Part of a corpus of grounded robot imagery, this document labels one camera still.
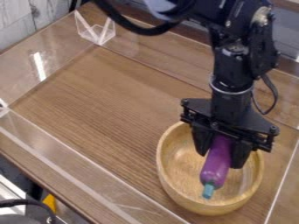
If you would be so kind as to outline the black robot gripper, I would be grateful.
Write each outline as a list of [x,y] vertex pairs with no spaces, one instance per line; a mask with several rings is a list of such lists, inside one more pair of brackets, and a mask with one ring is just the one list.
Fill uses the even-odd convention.
[[255,111],[252,87],[211,88],[211,98],[181,99],[181,121],[191,126],[196,152],[204,157],[216,135],[232,140],[231,168],[241,169],[251,151],[269,152],[279,128]]

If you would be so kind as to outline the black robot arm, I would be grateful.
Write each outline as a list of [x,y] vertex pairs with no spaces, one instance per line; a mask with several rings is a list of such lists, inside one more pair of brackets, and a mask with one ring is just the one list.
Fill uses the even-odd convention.
[[232,139],[229,167],[240,169],[252,151],[272,150],[279,135],[279,128],[264,118],[271,110],[259,107],[253,95],[257,80],[277,94],[267,76],[279,58],[271,0],[144,0],[152,15],[163,20],[153,28],[132,23],[108,0],[93,2],[122,28],[139,35],[160,35],[187,19],[207,28],[213,52],[211,98],[181,99],[181,121],[191,126],[200,155],[211,150],[217,135]]

